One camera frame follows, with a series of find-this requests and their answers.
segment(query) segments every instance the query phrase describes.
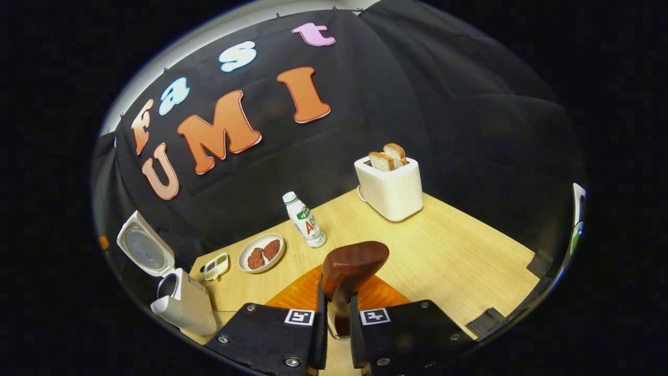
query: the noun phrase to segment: white toaster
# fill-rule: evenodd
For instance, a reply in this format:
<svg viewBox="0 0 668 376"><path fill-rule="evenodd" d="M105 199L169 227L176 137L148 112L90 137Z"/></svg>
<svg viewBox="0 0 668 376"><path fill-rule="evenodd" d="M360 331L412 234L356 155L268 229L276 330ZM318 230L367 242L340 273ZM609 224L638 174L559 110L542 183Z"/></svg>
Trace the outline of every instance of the white toaster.
<svg viewBox="0 0 668 376"><path fill-rule="evenodd" d="M369 156L355 161L359 198L390 221L401 221L423 206L420 166L406 160L408 164L392 171L373 168Z"/></svg>

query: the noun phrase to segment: toast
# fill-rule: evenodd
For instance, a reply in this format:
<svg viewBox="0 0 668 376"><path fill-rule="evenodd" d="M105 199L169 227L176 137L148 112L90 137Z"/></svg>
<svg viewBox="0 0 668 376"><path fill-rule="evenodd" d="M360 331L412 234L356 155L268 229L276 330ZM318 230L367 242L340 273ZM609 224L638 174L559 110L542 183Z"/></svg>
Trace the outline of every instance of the toast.
<svg viewBox="0 0 668 376"><path fill-rule="evenodd" d="M369 158L371 159L371 166L374 169L379 169L380 171L385 172L394 170L394 159L389 155L372 151L369 153Z"/></svg>
<svg viewBox="0 0 668 376"><path fill-rule="evenodd" d="M389 143L383 147L383 151L393 159L394 168L396 169L405 166L408 163L405 151L403 151L403 148L397 144Z"/></svg>

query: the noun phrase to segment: white wall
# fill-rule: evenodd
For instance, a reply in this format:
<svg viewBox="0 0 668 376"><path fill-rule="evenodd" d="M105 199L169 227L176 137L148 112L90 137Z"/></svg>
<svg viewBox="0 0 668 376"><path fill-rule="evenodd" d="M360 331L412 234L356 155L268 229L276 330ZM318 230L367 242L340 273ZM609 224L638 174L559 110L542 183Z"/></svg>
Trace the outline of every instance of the white wall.
<svg viewBox="0 0 668 376"><path fill-rule="evenodd" d="M110 106L102 123L100 135L116 129L120 115L125 113L134 100L160 75L182 58L225 35L246 26L276 17L319 9L366 9L379 0L258 0L195 29L183 39L166 48L132 78L114 103Z"/></svg>

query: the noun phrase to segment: wooden table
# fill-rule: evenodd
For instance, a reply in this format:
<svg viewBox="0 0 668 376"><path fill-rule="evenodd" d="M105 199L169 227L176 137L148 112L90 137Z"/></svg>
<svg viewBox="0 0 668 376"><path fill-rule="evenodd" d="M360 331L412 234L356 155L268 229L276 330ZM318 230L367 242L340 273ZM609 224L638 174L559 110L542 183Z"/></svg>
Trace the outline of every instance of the wooden table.
<svg viewBox="0 0 668 376"><path fill-rule="evenodd" d="M320 248L307 246L295 225L286 220L195 261L190 276L208 289L218 328L243 304L266 303L299 276L322 264L331 250L366 240L389 247L389 259L377 273L380 278L412 301L433 300L474 339L476 335L466 324L491 307L507 316L538 283L526 269L534 256L528 248L426 194L424 208L401 222L382 217L360 201L356 190L312 212L327 235L327 242ZM270 232L283 236L283 258L260 274L242 271L237 260L241 250L255 237ZM221 252L230 256L230 270L220 281L204 281L200 268ZM184 333L200 344L212 337ZM349 342L329 337L327 369L320 374L359 376L359 370L352 367Z"/></svg>

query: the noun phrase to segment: meat patty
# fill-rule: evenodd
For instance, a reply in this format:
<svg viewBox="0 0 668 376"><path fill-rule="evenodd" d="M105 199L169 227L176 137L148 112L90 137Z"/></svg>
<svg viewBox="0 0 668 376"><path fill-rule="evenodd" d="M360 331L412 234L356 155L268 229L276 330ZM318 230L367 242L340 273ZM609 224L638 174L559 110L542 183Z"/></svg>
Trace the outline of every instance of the meat patty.
<svg viewBox="0 0 668 376"><path fill-rule="evenodd" d="M278 239L273 240L271 243L267 244L267 246L263 250L265 257L271 261L271 259L273 259L274 256L276 256L276 254L279 252L280 246L281 246L281 241Z"/></svg>
<svg viewBox="0 0 668 376"><path fill-rule="evenodd" d="M255 248L248 257L248 267L255 270L265 265L265 259L262 258L262 248Z"/></svg>

